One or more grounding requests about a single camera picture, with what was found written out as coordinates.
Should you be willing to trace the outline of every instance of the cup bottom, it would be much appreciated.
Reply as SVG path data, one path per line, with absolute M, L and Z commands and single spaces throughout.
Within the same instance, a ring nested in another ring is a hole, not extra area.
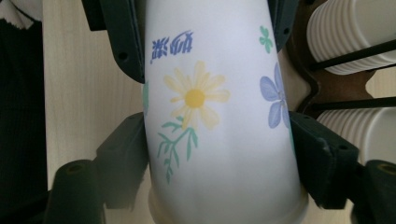
M 276 221 L 276 224 L 298 224 L 301 223 L 306 215 L 306 211 L 308 208 L 308 197 L 306 191 L 303 187 L 301 187 L 301 198 L 299 203 L 295 206 L 295 208 L 286 216 Z M 151 213 L 152 219 L 155 224 L 175 224 L 170 217 L 168 217 L 161 206 L 156 202 L 154 193 L 152 189 L 148 194 L 148 208 Z

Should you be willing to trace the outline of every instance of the white paper cup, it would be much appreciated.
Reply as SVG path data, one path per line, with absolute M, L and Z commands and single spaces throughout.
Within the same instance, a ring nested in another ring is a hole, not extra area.
M 396 1 L 356 0 L 354 6 L 356 26 L 369 46 L 396 39 Z M 396 50 L 383 53 L 381 56 L 396 62 Z
M 318 121 L 356 146 L 362 164 L 370 160 L 396 163 L 396 107 L 329 110 Z
M 155 222 L 300 222 L 307 200 L 266 1 L 148 0 L 146 22 Z
M 395 16 L 390 8 L 395 8 L 395 4 L 392 0 L 328 0 L 322 4 L 312 14 L 307 27 L 308 47 L 315 60 L 323 62 L 395 39 L 396 28 L 389 25 L 394 21 L 392 17 Z M 378 11 L 386 11 L 386 15 L 391 11 L 393 14 L 390 18 L 383 15 L 377 17 L 375 13 Z M 387 31 L 372 32 L 371 27 L 374 26 L 376 30 Z M 396 50 L 338 64 L 326 70 L 337 75 L 348 75 L 393 63 L 396 63 Z

